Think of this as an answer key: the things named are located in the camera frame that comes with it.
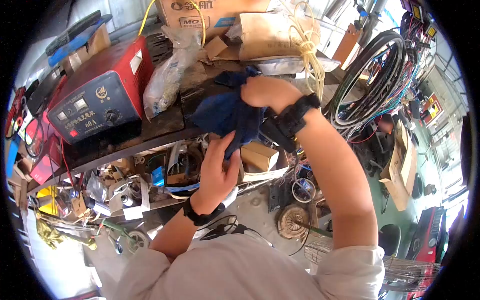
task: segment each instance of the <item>hand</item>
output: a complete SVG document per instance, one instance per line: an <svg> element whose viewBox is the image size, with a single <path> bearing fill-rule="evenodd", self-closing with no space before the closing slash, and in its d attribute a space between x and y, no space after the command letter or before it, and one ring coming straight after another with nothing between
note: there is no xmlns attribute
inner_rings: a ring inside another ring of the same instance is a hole
<svg viewBox="0 0 480 300"><path fill-rule="evenodd" d="M192 209L197 215L211 214L237 183L240 149L233 152L228 170L223 171L225 149L234 136L235 131L208 145L200 170L200 188L190 198Z"/></svg>
<svg viewBox="0 0 480 300"><path fill-rule="evenodd" d="M287 106L303 96L291 83L270 77L249 77L241 86L241 99L253 107L271 107L280 114Z"/></svg>

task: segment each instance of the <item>red battery charger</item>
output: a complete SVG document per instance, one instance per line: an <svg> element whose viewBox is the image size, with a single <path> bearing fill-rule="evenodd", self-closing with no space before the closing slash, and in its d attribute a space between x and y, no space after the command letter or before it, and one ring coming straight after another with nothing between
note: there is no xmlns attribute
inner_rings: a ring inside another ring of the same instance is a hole
<svg viewBox="0 0 480 300"><path fill-rule="evenodd" d="M69 144L143 116L153 73L144 36L111 46L83 63L48 106L48 120Z"/></svg>

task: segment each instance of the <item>left hand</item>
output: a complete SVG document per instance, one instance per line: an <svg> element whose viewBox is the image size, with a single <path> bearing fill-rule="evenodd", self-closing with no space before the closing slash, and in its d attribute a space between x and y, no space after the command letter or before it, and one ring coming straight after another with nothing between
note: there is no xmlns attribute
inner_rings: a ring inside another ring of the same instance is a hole
<svg viewBox="0 0 480 300"><path fill-rule="evenodd" d="M190 198L197 215L209 215L226 198L237 183L240 169L240 149L233 152L228 170L223 170L225 150L235 131L223 139L210 142L200 170L200 188Z"/></svg>

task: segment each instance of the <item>coiled hose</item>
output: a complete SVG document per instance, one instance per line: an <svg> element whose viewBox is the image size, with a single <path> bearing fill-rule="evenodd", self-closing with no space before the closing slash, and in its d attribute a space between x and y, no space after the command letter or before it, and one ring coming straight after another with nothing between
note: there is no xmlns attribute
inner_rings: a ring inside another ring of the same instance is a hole
<svg viewBox="0 0 480 300"><path fill-rule="evenodd" d="M354 102L343 116L339 116L339 108L353 88L363 70L372 59L387 46L387 58L382 69L376 75L366 94ZM400 78L406 62L407 48L405 41L398 33L388 30L377 35L360 55L347 68L343 81L338 86L325 116L340 133L348 138L353 131L362 126L377 114L389 95L401 83Z"/></svg>

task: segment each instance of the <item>red vehicle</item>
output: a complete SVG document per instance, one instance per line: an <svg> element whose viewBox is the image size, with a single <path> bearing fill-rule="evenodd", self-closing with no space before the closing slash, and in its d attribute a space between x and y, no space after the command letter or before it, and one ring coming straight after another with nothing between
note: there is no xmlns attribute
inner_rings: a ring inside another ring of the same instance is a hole
<svg viewBox="0 0 480 300"><path fill-rule="evenodd" d="M443 206L431 207L422 211L405 259L430 263L441 262L444 245L448 241L445 215L446 210ZM431 277L426 277L428 279L419 282L418 287L426 289L433 282ZM410 292L407 300L417 299L424 293L425 291Z"/></svg>

